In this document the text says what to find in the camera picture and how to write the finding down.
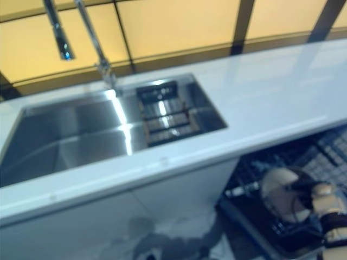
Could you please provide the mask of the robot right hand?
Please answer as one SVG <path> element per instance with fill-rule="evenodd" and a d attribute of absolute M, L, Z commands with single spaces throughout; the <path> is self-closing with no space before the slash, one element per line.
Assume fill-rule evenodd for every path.
<path fill-rule="evenodd" d="M 332 213 L 346 215 L 346 195 L 337 184 L 300 178 L 290 188 L 299 192 L 301 201 L 319 218 Z"/>

